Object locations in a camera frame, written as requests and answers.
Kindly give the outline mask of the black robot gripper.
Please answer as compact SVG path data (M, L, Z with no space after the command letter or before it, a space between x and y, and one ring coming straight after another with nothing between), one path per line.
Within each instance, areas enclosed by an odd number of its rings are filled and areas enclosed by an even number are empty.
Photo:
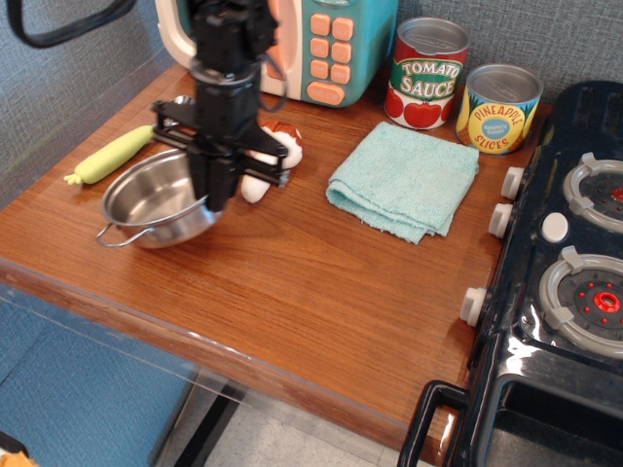
M281 160L287 149L258 123L262 63L224 74L194 61L190 73L196 80L194 104L157 101L152 109L159 123L171 117L195 132L186 145L195 198L207 197L207 208L220 212L236 194L241 175L284 185L289 171Z

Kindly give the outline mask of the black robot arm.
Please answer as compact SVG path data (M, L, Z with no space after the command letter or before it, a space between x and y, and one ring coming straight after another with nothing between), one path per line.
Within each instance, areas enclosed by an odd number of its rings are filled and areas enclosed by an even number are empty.
M194 15L196 53L189 71L194 104L159 102L160 121L194 131L185 150L197 199L223 210L243 175L282 186L288 171L284 145L258 123L260 83L276 21L265 1L205 1Z

